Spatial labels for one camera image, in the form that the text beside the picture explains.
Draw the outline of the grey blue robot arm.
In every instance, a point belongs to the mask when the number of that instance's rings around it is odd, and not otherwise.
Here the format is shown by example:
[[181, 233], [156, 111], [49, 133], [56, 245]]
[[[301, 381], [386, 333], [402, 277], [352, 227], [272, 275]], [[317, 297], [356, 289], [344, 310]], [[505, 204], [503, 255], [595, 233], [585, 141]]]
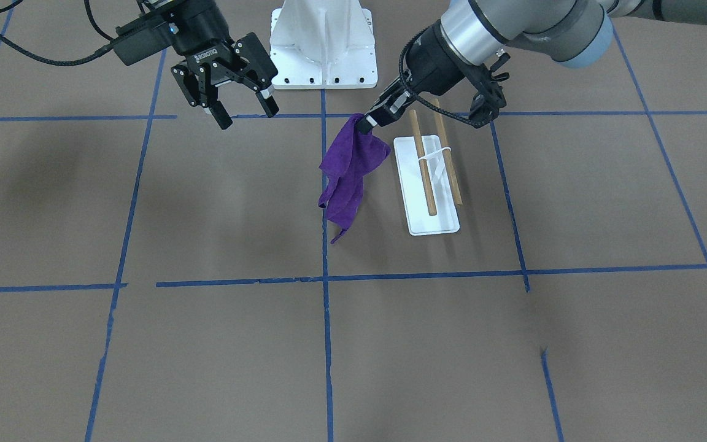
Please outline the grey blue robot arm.
[[611, 45], [617, 17], [707, 26], [707, 1], [452, 1], [416, 34], [398, 58], [399, 76], [357, 121], [360, 134], [396, 122], [412, 103], [427, 104], [461, 79], [477, 89], [464, 123], [480, 128], [498, 117], [506, 100], [495, 71], [507, 61], [485, 61], [501, 48], [547, 54], [568, 68], [583, 68]]

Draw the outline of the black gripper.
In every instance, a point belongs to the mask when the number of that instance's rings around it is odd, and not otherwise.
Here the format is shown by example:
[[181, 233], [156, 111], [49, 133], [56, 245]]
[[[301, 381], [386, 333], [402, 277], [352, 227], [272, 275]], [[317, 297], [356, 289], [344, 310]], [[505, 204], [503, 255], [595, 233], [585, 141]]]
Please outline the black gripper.
[[[455, 115], [429, 103], [421, 93], [441, 97], [463, 79], [477, 90], [467, 117]], [[420, 103], [430, 110], [462, 123], [483, 122], [483, 66], [463, 61], [452, 50], [436, 21], [416, 34], [402, 48], [398, 57], [398, 77], [379, 95], [375, 110], [369, 110], [355, 124], [361, 134], [369, 134], [383, 123], [395, 123], [413, 103]]]

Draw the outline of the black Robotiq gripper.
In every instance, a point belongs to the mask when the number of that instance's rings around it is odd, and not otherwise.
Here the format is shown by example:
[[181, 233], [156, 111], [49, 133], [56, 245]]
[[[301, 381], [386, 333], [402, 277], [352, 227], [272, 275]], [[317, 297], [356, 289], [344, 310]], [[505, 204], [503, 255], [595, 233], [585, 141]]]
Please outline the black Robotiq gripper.
[[172, 73], [193, 106], [206, 108], [221, 130], [233, 124], [218, 100], [216, 88], [239, 83], [255, 92], [267, 118], [279, 112], [268, 79], [268, 51], [255, 33], [234, 41], [228, 24], [214, 1], [180, 1], [168, 13], [173, 48], [185, 61]]

